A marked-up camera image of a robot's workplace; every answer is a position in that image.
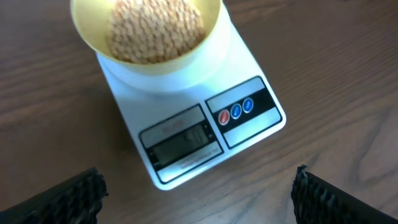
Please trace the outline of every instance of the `wood grain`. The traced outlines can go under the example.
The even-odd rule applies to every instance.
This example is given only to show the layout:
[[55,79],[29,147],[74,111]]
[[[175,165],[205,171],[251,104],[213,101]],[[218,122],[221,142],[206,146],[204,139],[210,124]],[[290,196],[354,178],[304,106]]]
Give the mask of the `wood grain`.
[[225,3],[288,122],[162,192],[69,2],[0,1],[0,210],[96,167],[110,192],[99,223],[294,223],[291,183],[307,164],[398,218],[398,1]]

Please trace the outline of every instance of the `white kitchen scale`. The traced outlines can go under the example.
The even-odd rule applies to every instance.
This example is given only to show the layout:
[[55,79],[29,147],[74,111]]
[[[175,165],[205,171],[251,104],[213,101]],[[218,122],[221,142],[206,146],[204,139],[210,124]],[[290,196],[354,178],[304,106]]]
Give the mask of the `white kitchen scale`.
[[156,187],[170,190],[284,127],[286,115],[223,6],[188,66],[141,75],[97,55]]

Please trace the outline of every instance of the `blue button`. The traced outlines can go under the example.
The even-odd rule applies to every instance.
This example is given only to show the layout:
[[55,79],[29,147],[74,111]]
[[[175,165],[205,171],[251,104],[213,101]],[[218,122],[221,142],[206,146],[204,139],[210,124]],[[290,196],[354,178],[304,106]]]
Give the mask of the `blue button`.
[[245,113],[250,113],[253,110],[254,102],[251,98],[246,98],[243,101],[243,111]]
[[238,119],[242,114],[242,107],[239,103],[235,103],[231,108],[231,117]]

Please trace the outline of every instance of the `grain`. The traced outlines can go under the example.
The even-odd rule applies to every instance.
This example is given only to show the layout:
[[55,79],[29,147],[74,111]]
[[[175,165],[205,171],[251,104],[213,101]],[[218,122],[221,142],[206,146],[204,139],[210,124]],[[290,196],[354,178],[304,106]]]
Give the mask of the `grain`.
[[116,0],[108,45],[125,62],[172,60],[205,38],[200,11],[188,0]]

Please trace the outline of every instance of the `bowl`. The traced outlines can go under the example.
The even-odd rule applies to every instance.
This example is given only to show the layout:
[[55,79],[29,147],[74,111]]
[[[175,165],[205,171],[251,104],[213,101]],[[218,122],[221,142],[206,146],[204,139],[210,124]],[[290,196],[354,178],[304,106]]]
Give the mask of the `bowl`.
[[71,14],[73,23],[80,37],[97,53],[127,67],[132,72],[146,75],[162,75],[180,70],[191,64],[204,48],[209,36],[220,16],[222,0],[191,0],[201,12],[205,39],[194,49],[186,54],[161,63],[135,64],[124,62],[113,57],[106,41],[109,29],[109,17],[111,16],[115,0],[71,0]]

